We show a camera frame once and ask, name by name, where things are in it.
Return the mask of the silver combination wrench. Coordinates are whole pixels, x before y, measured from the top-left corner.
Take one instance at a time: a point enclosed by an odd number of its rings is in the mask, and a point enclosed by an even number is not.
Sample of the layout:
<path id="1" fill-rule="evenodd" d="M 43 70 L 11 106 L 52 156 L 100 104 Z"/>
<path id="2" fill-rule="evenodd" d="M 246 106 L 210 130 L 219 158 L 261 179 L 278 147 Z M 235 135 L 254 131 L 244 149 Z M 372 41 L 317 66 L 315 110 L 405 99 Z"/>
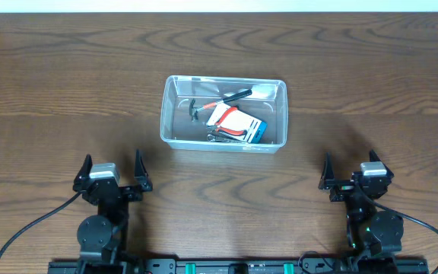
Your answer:
<path id="1" fill-rule="evenodd" d="M 243 141 L 225 136 L 225 135 L 217 135 L 209 133 L 207 135 L 208 142 L 221 142 L 221 143 L 243 143 Z"/>

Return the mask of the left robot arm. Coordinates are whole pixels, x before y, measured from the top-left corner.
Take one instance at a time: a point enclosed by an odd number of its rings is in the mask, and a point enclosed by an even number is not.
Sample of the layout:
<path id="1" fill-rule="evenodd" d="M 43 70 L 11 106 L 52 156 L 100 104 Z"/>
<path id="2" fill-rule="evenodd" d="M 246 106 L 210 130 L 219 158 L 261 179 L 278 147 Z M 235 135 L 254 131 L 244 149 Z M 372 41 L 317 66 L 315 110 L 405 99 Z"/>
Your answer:
<path id="1" fill-rule="evenodd" d="M 90 155 L 84 159 L 73 190 L 96 206 L 97 214 L 83 220 L 78 227 L 77 274 L 144 272 L 143 260 L 126 253 L 129 203 L 142 201 L 143 193 L 153 190 L 140 151 L 135 154 L 134 179 L 133 185 L 120 186 L 114 163 L 94 164 Z"/>

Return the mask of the white blue card package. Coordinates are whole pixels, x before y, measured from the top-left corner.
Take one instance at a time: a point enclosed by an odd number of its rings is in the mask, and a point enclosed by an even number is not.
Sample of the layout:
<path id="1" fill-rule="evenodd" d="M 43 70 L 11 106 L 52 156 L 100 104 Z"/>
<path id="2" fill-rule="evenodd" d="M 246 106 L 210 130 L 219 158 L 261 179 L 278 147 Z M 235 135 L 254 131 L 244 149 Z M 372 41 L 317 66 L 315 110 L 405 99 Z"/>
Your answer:
<path id="1" fill-rule="evenodd" d="M 230 122 L 230 128 L 245 129 L 247 131 L 246 135 L 235 137 L 223 133 L 212 132 L 209 129 L 209 126 L 212 126 L 222 116 L 224 111 L 230 107 L 231 106 L 227 104 L 219 104 L 216 106 L 211 116 L 209 117 L 209 120 L 206 122 L 208 132 L 211 134 L 225 135 L 243 141 L 245 143 L 251 143 L 251 144 L 259 143 L 263 133 L 268 127 L 268 124 L 263 120 L 255 118 L 254 116 L 251 116 L 248 113 L 243 112 L 242 110 L 239 109 L 239 107 L 238 107 L 239 112 L 234 115 L 232 121 Z"/>

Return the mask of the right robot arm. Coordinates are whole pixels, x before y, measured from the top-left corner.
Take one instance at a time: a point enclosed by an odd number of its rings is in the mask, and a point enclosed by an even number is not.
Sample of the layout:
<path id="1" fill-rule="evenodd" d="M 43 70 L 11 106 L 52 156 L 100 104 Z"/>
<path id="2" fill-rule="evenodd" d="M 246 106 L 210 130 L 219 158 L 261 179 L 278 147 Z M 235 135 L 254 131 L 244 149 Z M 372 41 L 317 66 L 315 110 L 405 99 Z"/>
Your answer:
<path id="1" fill-rule="evenodd" d="M 388 273 L 396 272 L 394 254 L 402 250 L 403 219 L 388 210 L 379 211 L 374 201 L 388 191 L 393 172 L 369 152 L 368 162 L 349 180 L 337 179 L 329 154 L 325 156 L 320 190 L 328 190 L 332 202 L 346 207 L 347 239 L 353 253 L 333 262 L 334 272 Z"/>

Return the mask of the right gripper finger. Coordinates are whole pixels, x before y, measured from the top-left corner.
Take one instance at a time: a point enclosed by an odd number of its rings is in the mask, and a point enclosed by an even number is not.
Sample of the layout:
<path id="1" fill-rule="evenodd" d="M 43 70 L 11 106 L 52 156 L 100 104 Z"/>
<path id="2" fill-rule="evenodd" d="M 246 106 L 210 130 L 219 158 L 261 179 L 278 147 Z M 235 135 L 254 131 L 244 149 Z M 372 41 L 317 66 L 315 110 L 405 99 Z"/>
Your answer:
<path id="1" fill-rule="evenodd" d="M 334 185 L 334 171 L 332 166 L 332 159 L 330 154 L 326 152 L 318 189 L 329 190 L 333 185 Z"/>
<path id="2" fill-rule="evenodd" d="M 378 154 L 373 149 L 370 150 L 370 152 L 369 152 L 369 158 L 370 158 L 370 161 L 381 161 L 382 162 L 382 160 L 380 159 Z M 392 179 L 394 177 L 393 172 L 386 165 L 385 165 L 385 167 L 386 167 L 386 169 L 388 171 L 388 173 L 387 173 L 387 175 L 385 175 L 385 177 L 388 177 L 388 178 Z"/>

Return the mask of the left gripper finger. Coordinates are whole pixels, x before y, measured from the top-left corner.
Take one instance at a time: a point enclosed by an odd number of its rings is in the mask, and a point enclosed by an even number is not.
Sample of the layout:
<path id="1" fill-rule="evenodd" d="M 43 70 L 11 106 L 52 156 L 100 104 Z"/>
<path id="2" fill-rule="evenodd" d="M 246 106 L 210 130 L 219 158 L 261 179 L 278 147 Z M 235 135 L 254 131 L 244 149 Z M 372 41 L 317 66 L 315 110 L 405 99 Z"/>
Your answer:
<path id="1" fill-rule="evenodd" d="M 92 157 L 87 154 L 80 170 L 74 178 L 74 183 L 72 187 L 74 191 L 85 191 L 88 188 L 88 184 L 90 182 L 90 171 L 92 167 Z"/>
<path id="2" fill-rule="evenodd" d="M 151 188 L 151 178 L 149 177 L 149 174 L 146 171 L 146 168 L 142 160 L 141 152 L 139 149 L 137 149 L 135 153 L 134 178 L 136 183 L 140 186 L 141 189 Z"/>

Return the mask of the small hammer black handle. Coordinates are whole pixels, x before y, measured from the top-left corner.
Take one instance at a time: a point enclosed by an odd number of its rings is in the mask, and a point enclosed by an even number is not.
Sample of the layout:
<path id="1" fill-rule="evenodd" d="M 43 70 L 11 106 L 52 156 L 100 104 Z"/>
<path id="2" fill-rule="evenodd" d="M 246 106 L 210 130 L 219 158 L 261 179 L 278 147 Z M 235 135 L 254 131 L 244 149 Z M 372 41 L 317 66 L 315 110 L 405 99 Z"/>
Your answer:
<path id="1" fill-rule="evenodd" d="M 239 100 L 239 99 L 242 99 L 244 97 L 248 97 L 250 95 L 252 95 L 252 90 L 248 89 L 248 90 L 233 94 L 229 97 L 224 97 L 224 98 L 217 100 L 215 102 L 205 104 L 202 107 L 195 107 L 195 99 L 192 99 L 189 103 L 189 115 L 191 116 L 192 121 L 196 121 L 196 120 L 198 120 L 198 112 L 201 112 L 201 111 L 207 110 L 207 109 L 211 109 L 213 107 L 216 107 L 219 104 L 225 104 L 225 103 L 228 103 L 231 101 Z"/>

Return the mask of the clear plastic container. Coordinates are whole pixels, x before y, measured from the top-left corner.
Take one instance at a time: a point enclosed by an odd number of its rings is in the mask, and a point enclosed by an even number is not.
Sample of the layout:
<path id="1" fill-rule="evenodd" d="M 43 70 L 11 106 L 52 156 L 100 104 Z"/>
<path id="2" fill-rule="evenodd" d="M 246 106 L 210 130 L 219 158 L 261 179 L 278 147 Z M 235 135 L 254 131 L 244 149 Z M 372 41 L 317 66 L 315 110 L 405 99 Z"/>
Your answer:
<path id="1" fill-rule="evenodd" d="M 171 75 L 160 137 L 171 148 L 274 154 L 287 142 L 281 80 Z"/>

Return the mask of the red handled pliers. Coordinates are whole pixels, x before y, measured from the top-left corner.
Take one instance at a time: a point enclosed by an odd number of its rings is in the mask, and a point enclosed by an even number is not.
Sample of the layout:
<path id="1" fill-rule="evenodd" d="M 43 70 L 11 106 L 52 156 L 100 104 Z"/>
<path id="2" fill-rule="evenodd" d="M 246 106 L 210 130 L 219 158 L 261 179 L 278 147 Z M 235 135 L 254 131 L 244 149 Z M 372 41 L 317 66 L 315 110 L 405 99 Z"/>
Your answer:
<path id="1" fill-rule="evenodd" d="M 238 107 L 230 107 L 224 111 L 222 116 L 212 125 L 209 129 L 212 132 L 223 133 L 231 136 L 244 136 L 247 131 L 245 129 L 234 129 L 230 128 L 230 122 L 232 121 L 235 114 L 239 112 Z"/>

